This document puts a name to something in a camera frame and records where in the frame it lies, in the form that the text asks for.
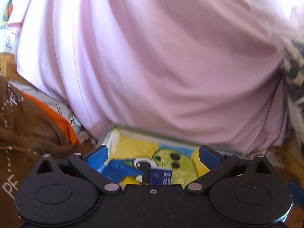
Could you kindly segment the colourful striped bed cover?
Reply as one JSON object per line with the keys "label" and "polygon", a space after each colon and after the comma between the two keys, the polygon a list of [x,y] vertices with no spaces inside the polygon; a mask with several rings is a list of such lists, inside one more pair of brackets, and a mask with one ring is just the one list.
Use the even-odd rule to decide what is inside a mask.
{"label": "colourful striped bed cover", "polygon": [[97,140],[84,129],[69,106],[53,100],[32,86],[19,81],[10,80],[9,82],[35,102],[63,131],[71,144],[96,146]]}

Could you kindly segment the brown PF patterned cloth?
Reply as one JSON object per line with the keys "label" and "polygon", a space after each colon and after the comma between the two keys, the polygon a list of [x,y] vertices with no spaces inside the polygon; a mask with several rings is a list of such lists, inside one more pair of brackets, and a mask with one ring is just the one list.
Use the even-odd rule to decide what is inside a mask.
{"label": "brown PF patterned cloth", "polygon": [[40,157],[66,159],[94,148],[71,144],[35,102],[1,77],[1,227],[21,225],[14,198]]}

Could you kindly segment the grey tray with cartoon lining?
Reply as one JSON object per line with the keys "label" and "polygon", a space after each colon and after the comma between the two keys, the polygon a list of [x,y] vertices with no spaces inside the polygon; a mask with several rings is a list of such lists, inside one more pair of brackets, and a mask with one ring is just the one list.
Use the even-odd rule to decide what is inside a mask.
{"label": "grey tray with cartoon lining", "polygon": [[209,171],[199,159],[201,145],[131,127],[111,125],[98,141],[97,147],[101,145],[107,147],[108,159],[98,171],[121,186],[186,186]]}

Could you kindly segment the colourful cartoon wall poster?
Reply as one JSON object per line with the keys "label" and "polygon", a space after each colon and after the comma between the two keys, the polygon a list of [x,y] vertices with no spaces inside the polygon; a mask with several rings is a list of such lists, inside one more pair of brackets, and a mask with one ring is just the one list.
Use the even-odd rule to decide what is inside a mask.
{"label": "colourful cartoon wall poster", "polygon": [[12,0],[8,0],[1,16],[1,29],[5,29],[7,27],[12,11],[13,11]]}

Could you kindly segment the pink draped sheet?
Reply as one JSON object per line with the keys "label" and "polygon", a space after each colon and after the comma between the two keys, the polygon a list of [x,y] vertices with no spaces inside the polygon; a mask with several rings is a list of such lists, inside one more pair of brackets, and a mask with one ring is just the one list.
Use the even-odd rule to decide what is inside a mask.
{"label": "pink draped sheet", "polygon": [[281,56],[244,0],[12,0],[17,70],[112,123],[242,152],[287,133]]}

